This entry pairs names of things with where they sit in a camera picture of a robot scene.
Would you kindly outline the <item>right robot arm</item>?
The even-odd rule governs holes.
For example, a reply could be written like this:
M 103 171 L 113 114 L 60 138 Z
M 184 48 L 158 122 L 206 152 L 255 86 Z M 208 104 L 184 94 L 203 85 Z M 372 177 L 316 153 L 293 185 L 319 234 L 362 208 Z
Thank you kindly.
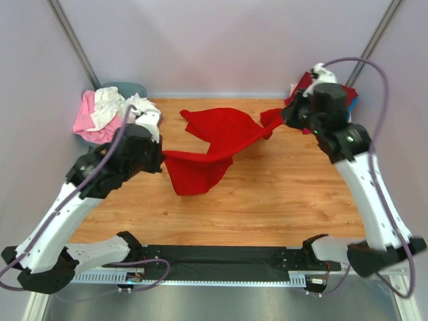
M 377 158 L 369 153 L 365 127 L 347 120 L 347 93 L 340 84 L 323 83 L 307 96 L 297 91 L 281 115 L 286 126 L 308 129 L 318 146 L 347 184 L 364 224 L 365 239 L 335 238 L 327 234 L 307 239 L 302 264 L 316 270 L 325 261 L 348 263 L 366 278 L 407 258 L 404 247 L 417 255 L 427 249 L 401 220 L 377 170 Z M 374 169 L 376 177 L 370 170 Z

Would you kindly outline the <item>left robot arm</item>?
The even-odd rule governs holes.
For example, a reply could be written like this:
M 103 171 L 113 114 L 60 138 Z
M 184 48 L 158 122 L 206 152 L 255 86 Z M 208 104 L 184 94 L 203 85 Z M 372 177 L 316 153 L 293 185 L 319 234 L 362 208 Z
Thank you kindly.
M 151 124 L 128 124 L 115 132 L 111 143 L 80 156 L 32 234 L 1 253 L 8 270 L 20 271 L 16 290 L 54 294 L 93 268 L 136 267 L 143 249 L 128 231 L 91 244 L 71 244 L 69 239 L 113 190 L 140 172 L 159 173 L 163 160 L 162 137 Z

